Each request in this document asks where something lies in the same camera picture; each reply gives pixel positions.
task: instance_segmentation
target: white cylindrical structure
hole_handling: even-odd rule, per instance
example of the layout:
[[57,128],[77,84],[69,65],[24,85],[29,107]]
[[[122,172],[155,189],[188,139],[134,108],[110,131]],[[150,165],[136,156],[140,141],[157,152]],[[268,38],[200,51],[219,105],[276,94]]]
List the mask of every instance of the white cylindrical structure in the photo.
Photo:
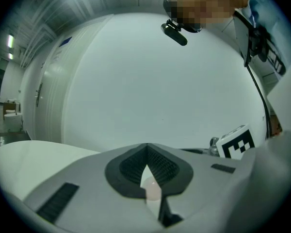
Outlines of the white cylindrical structure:
[[[215,30],[182,31],[188,39],[182,47],[157,26],[167,19],[117,14],[101,29],[67,92],[62,143],[100,152],[140,142],[208,148],[212,137],[246,123],[257,146],[265,141],[265,110],[233,40]],[[51,93],[55,85],[47,87]],[[49,110],[39,116],[46,125],[58,122],[45,119]],[[40,122],[36,126],[53,135]]]
[[5,111],[7,114],[13,114],[13,113],[15,113],[15,110],[6,110]]
[[22,114],[21,113],[10,113],[4,115],[6,128],[8,132],[19,132],[21,131],[21,120]]
[[19,106],[20,106],[20,103],[16,103],[16,109],[15,109],[16,112],[19,112]]

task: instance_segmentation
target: black cable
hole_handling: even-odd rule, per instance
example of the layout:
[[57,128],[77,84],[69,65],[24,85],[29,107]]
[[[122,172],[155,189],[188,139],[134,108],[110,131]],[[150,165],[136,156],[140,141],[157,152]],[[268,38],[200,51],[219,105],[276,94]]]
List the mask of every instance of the black cable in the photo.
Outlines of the black cable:
[[246,67],[247,67],[247,70],[250,73],[250,76],[251,76],[254,84],[256,85],[256,88],[257,88],[257,90],[258,90],[258,92],[260,94],[260,97],[262,99],[264,110],[265,110],[265,115],[266,115],[266,138],[270,138],[272,136],[271,117],[270,117],[270,114],[268,112],[268,108],[267,108],[266,102],[265,102],[264,97],[263,97],[263,95],[261,93],[261,90],[260,90],[260,88],[259,88],[259,86],[257,84],[257,81],[254,78],[254,76],[253,76],[253,74],[252,74],[252,72],[250,70],[250,67],[248,65]]

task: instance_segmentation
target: blurred person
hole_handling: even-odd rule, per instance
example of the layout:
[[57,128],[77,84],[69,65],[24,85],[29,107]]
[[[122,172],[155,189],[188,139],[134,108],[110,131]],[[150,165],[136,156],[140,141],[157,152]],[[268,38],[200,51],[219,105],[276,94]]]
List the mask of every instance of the blurred person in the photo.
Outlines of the blurred person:
[[171,0],[176,8],[178,23],[222,23],[240,9],[245,18],[257,28],[264,27],[285,64],[291,64],[291,25],[273,0]]

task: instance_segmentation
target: floor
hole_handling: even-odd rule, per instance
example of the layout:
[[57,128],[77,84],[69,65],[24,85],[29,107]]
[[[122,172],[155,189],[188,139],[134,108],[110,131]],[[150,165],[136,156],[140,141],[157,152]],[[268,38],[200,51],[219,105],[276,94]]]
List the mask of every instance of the floor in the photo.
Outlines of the floor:
[[12,142],[19,141],[30,141],[30,138],[24,132],[0,134],[0,147]]
[[30,138],[25,132],[9,133],[3,120],[3,105],[0,104],[0,146],[12,142],[29,141]]

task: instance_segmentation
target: ceiling light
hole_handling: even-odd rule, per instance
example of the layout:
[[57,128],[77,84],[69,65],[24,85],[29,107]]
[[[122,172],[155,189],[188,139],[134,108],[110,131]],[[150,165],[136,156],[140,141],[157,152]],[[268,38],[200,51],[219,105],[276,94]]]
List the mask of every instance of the ceiling light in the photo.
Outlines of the ceiling light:
[[14,37],[9,35],[9,40],[8,40],[8,47],[11,48],[13,46],[13,41],[14,41]]

